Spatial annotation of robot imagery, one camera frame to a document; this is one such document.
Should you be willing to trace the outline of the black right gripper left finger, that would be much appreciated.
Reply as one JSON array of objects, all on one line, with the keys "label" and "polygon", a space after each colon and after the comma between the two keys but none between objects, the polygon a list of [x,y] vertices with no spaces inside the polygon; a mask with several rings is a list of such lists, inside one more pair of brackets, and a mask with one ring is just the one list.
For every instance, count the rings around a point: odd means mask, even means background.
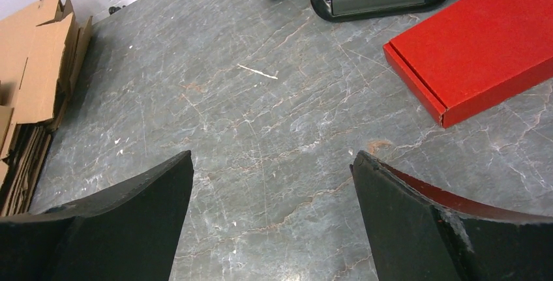
[{"label": "black right gripper left finger", "polygon": [[183,151],[84,198],[3,217],[1,279],[169,279],[193,176]]}]

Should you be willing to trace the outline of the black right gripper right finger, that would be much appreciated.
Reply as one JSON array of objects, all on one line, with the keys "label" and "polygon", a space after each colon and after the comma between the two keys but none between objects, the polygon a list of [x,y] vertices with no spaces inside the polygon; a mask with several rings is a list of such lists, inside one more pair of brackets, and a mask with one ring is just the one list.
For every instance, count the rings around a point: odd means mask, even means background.
[{"label": "black right gripper right finger", "polygon": [[551,280],[552,218],[486,205],[360,151],[350,166],[380,280]]}]

